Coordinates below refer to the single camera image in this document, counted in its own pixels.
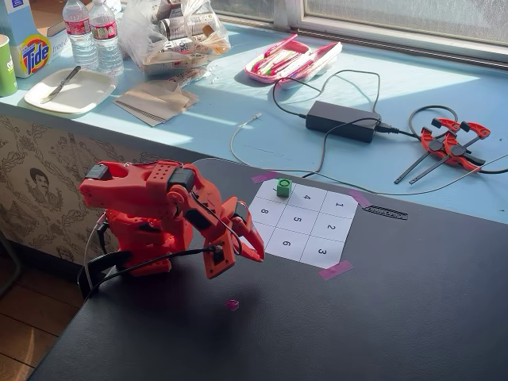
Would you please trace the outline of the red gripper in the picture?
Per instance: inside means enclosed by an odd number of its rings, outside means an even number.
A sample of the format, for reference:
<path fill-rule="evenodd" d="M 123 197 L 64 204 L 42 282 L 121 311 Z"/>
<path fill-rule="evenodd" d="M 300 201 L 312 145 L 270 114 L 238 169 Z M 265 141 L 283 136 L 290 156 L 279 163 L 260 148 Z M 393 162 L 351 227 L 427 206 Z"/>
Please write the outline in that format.
<path fill-rule="evenodd" d="M 238 198 L 227 198 L 221 206 L 221 220 L 237 234 L 235 248 L 239 255 L 256 262 L 262 262 L 264 260 L 264 242 L 252 223 L 247 204 Z"/>

